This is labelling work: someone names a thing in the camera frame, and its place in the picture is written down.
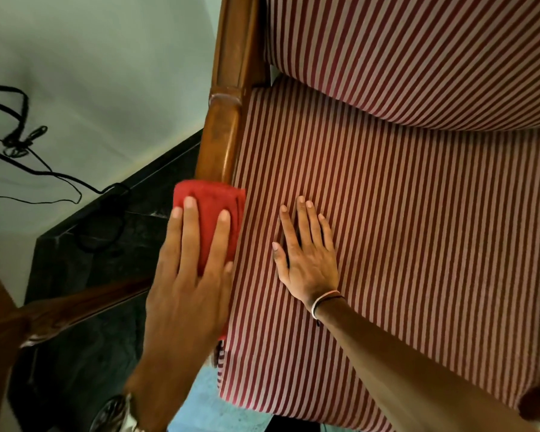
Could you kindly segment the person's left hand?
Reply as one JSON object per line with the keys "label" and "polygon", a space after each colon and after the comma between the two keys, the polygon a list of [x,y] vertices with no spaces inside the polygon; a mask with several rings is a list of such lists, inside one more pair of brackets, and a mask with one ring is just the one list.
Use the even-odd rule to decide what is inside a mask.
{"label": "person's left hand", "polygon": [[217,219],[203,276],[180,275],[182,222],[171,214],[146,301],[142,358],[131,376],[193,380],[227,323],[229,310],[217,310],[217,273],[225,265],[230,232],[226,210]]}

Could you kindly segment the person's right hand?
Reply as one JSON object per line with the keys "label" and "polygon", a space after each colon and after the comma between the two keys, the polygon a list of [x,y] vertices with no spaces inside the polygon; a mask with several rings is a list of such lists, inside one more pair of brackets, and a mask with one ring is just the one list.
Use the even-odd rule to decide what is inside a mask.
{"label": "person's right hand", "polygon": [[283,283],[289,293],[313,313],[320,302],[339,297],[337,253],[328,252],[323,244],[321,226],[314,203],[305,198],[313,246],[302,247],[298,230],[285,205],[279,210],[281,229],[286,243],[290,283]]}

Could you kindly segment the red cleaning cloth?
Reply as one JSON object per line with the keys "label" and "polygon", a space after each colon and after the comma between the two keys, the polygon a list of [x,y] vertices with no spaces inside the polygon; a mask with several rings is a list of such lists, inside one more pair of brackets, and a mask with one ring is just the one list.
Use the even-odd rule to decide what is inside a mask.
{"label": "red cleaning cloth", "polygon": [[244,218],[246,191],[223,182],[181,181],[174,187],[171,211],[171,214],[180,211],[180,223],[183,219],[184,201],[188,197],[195,199],[199,212],[200,239],[197,248],[200,250],[200,256],[197,261],[197,275],[201,277],[209,259],[218,217],[223,210],[226,210],[230,217],[230,232],[224,262],[234,261]]}

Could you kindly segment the person's left forearm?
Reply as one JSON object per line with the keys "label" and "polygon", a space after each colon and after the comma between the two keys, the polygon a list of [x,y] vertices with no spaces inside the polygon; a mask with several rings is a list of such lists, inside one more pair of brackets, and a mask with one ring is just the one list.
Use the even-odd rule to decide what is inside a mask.
{"label": "person's left forearm", "polygon": [[194,381],[164,376],[131,376],[125,392],[131,396],[131,412],[143,432],[166,432],[186,401]]}

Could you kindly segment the person's right forearm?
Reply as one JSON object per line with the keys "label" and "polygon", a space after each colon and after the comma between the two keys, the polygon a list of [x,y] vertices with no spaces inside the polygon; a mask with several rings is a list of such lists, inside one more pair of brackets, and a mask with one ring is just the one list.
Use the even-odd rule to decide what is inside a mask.
{"label": "person's right forearm", "polygon": [[344,299],[323,299],[311,311],[396,432],[539,432],[489,393],[358,314]]}

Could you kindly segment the red striped seat cushion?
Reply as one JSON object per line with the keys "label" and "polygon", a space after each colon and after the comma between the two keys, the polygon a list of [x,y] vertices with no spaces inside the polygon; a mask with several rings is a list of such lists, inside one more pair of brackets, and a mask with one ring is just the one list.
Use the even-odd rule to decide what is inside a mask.
{"label": "red striped seat cushion", "polygon": [[293,79],[252,93],[247,203],[219,396],[365,432],[392,426],[338,343],[280,284],[279,207],[333,230],[348,305],[511,408],[540,388],[540,129],[378,120]]}

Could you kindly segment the silver wristwatch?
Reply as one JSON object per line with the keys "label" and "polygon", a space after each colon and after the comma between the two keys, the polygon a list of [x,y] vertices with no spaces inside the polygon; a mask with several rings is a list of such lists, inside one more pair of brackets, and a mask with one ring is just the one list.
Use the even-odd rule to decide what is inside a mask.
{"label": "silver wristwatch", "polygon": [[132,413],[132,395],[118,394],[108,399],[88,432],[145,432]]}

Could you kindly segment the red striped back cushion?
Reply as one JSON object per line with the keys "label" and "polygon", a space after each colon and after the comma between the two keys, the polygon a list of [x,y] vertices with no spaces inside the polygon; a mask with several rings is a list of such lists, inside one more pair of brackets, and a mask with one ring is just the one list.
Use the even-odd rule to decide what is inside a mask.
{"label": "red striped back cushion", "polygon": [[265,0],[266,59],[388,122],[540,128],[540,0]]}

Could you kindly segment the brown wooden furniture piece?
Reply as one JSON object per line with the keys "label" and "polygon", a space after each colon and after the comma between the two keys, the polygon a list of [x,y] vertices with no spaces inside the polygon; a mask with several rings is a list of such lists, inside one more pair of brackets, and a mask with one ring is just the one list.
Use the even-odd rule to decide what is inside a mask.
{"label": "brown wooden furniture piece", "polygon": [[17,307],[0,281],[0,412],[19,350],[48,341],[62,331],[148,291],[151,278],[127,279],[65,297]]}

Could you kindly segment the wooden chair frame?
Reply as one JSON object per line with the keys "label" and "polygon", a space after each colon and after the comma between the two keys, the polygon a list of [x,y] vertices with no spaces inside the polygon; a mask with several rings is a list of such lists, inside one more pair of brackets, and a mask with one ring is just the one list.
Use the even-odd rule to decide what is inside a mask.
{"label": "wooden chair frame", "polygon": [[[267,61],[266,20],[266,0],[222,0],[209,110],[202,133],[202,144],[196,169],[198,179],[223,181],[236,185],[234,179],[242,141],[245,140],[246,117],[252,93],[257,89],[271,88],[283,78],[293,79],[303,84],[285,75]],[[502,132],[540,129],[445,130],[413,127],[375,118],[404,127],[449,132]]]}

